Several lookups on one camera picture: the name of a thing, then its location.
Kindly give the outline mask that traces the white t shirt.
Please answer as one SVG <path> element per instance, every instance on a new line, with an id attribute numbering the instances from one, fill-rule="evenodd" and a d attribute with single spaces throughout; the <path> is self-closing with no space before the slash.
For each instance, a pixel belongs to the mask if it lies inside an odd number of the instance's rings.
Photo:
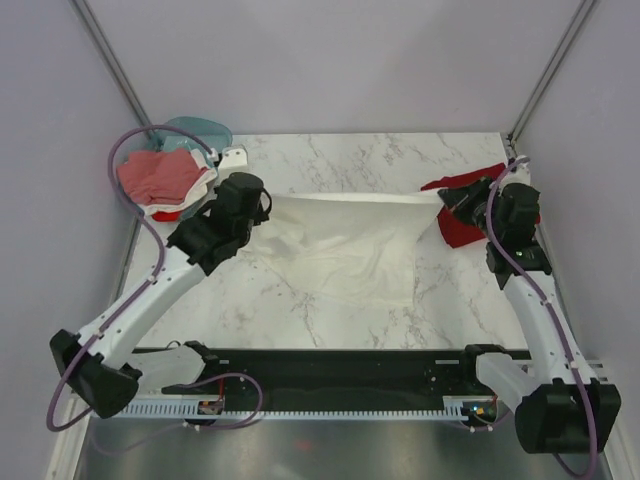
<path id="1" fill-rule="evenodd" d="M 416 244 L 442 207 L 434 192 L 276 195 L 245 250 L 305 293 L 406 307 Z"/>

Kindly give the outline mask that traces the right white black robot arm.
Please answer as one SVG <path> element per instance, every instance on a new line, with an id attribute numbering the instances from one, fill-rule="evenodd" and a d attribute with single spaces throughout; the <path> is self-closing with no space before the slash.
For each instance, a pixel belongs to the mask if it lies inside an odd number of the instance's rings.
<path id="1" fill-rule="evenodd" d="M 538 191 L 484 177 L 438 195 L 455 219 L 486 236 L 487 266 L 516 313 L 533 368 L 524 372 L 498 347 L 469 345 L 469 362 L 457 371 L 460 386 L 495 393 L 514 414 L 528 453 L 603 452 L 621 396 L 585 360 L 558 305 L 551 263 L 535 238 Z"/>

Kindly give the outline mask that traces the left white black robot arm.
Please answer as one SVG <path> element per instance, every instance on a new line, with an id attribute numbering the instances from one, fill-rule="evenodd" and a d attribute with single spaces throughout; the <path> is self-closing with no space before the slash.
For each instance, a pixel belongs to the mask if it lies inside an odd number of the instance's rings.
<path id="1" fill-rule="evenodd" d="M 231 174 L 195 215 L 160 243 L 151 272 L 123 298 L 79 332 L 59 330 L 49 346 L 61 376 L 103 419 L 136 396 L 142 372 L 129 360 L 138 342 L 186 292 L 234 257 L 253 227 L 269 218 L 267 191 L 257 176 Z"/>

